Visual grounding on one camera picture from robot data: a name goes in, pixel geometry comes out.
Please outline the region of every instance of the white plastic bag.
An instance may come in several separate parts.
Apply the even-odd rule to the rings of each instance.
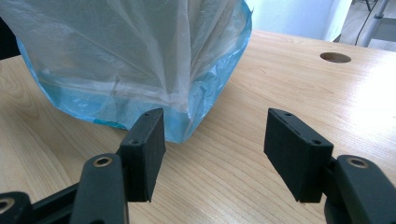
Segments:
[[[216,101],[251,31],[242,0],[0,0],[0,16],[51,102],[129,129],[164,108],[186,140]]]

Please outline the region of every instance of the table surface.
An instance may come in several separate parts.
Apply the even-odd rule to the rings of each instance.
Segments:
[[[349,63],[319,57],[338,52]],[[294,201],[263,151],[269,107],[293,113],[396,183],[396,53],[254,31],[223,93],[191,139],[167,143],[152,203],[131,223],[324,223],[323,202]],[[19,57],[0,61],[0,192],[32,202],[79,181],[85,160],[126,131],[55,109]]]

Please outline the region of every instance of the bolt hole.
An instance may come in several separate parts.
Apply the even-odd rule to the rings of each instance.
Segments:
[[[349,56],[335,52],[325,52],[320,54],[320,58],[331,63],[349,63],[352,59]]]
[[[5,213],[14,203],[15,200],[13,198],[0,199],[0,214]]]
[[[110,157],[102,157],[93,162],[96,167],[103,167],[109,165],[113,160]]]
[[[313,142],[314,144],[317,144],[317,145],[320,145],[320,144],[321,144],[321,142],[320,142],[319,140],[312,140],[312,142]]]
[[[369,167],[369,164],[366,161],[363,161],[358,158],[348,158],[347,162],[355,167],[362,168],[362,169]]]
[[[0,202],[0,210],[3,210],[7,207],[8,202]]]

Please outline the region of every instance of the wooden tabletop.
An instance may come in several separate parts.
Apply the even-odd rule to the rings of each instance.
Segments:
[[[152,203],[130,203],[131,223],[324,223],[325,197],[295,202],[262,152],[269,107],[314,128],[334,157],[367,158],[396,184],[396,53],[255,31],[191,139],[166,144]],[[125,134],[55,109],[21,56],[0,61],[0,192],[45,198]]]

